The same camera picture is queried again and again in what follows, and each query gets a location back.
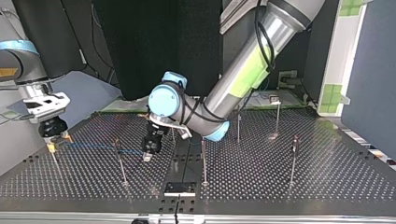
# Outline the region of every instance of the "black curtain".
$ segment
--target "black curtain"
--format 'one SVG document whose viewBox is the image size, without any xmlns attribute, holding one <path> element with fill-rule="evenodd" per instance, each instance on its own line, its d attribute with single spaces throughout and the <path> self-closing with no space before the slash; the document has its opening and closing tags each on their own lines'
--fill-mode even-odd
<svg viewBox="0 0 396 224">
<path fill-rule="evenodd" d="M 208 95 L 221 62 L 220 0 L 94 0 L 126 100 L 146 96 L 165 71 Z"/>
</svg>

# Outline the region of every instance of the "yellow-green tape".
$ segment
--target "yellow-green tape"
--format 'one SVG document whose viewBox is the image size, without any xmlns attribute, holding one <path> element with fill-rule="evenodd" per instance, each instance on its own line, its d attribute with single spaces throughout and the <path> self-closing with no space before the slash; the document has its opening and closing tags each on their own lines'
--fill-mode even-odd
<svg viewBox="0 0 396 224">
<path fill-rule="evenodd" d="M 336 113 L 341 103 L 342 85 L 326 84 L 321 99 L 320 113 Z"/>
<path fill-rule="evenodd" d="M 267 55 L 271 55 L 270 49 L 267 46 L 265 47 L 265 52 Z M 262 51 L 257 46 L 248 56 L 244 67 L 231 88 L 230 94 L 242 98 L 250 89 L 257 89 L 268 76 L 267 67 L 268 64 L 262 56 Z"/>
<path fill-rule="evenodd" d="M 361 11 L 363 5 L 362 0 L 343 0 L 340 9 L 340 17 L 357 16 Z"/>
</svg>

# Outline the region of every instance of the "robotic arm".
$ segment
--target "robotic arm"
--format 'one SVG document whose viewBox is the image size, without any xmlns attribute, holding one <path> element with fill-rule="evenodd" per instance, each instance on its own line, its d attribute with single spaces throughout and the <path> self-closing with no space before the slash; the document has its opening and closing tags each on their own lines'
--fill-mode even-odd
<svg viewBox="0 0 396 224">
<path fill-rule="evenodd" d="M 260 19 L 268 35 L 260 34 L 263 49 L 270 52 L 269 39 L 276 56 L 296 33 L 307 28 L 323 3 L 324 0 L 269 0 Z M 227 117 L 265 80 L 268 66 L 258 38 L 252 35 L 203 102 L 184 94 L 186 78 L 166 72 L 148 98 L 150 122 L 143 150 L 148 154 L 159 152 L 162 136 L 169 127 L 178 129 L 183 139 L 191 137 L 190 128 L 207 140 L 221 140 L 230 127 Z"/>
<path fill-rule="evenodd" d="M 55 151 L 54 138 L 69 138 L 67 124 L 58 116 L 70 99 L 63 92 L 53 92 L 40 55 L 29 40 L 0 41 L 0 82 L 13 80 L 18 87 L 30 121 L 40 123 L 38 131 L 50 152 Z"/>
</svg>

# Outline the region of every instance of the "blue panel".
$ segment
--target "blue panel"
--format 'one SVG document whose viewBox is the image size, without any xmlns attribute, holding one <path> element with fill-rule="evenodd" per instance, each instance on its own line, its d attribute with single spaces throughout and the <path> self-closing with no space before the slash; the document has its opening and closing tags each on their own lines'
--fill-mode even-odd
<svg viewBox="0 0 396 224">
<path fill-rule="evenodd" d="M 396 1 L 367 5 L 341 121 L 396 158 Z"/>
</svg>

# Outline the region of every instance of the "metal table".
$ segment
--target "metal table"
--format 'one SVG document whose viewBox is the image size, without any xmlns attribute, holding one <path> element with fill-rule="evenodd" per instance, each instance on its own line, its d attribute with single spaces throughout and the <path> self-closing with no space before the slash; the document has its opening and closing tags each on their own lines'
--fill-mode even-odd
<svg viewBox="0 0 396 224">
<path fill-rule="evenodd" d="M 43 148 L 0 177 L 0 220 L 97 213 L 102 219 L 171 222 L 175 215 L 217 221 L 224 215 L 260 221 L 396 217 L 396 173 L 367 149 L 309 108 L 283 110 L 272 140 L 275 125 L 275 110 L 244 111 L 239 144 L 236 122 L 221 142 L 205 142 L 209 185 L 203 186 L 201 137 L 174 141 L 169 133 L 162 152 L 143 162 L 146 121 L 136 114 L 95 114 L 71 130 L 75 143 L 58 152 L 59 166 Z M 291 185 L 295 134 L 301 151 Z M 128 186 L 112 146 L 116 138 L 125 152 Z M 170 182 L 196 183 L 195 197 L 164 197 Z"/>
</svg>

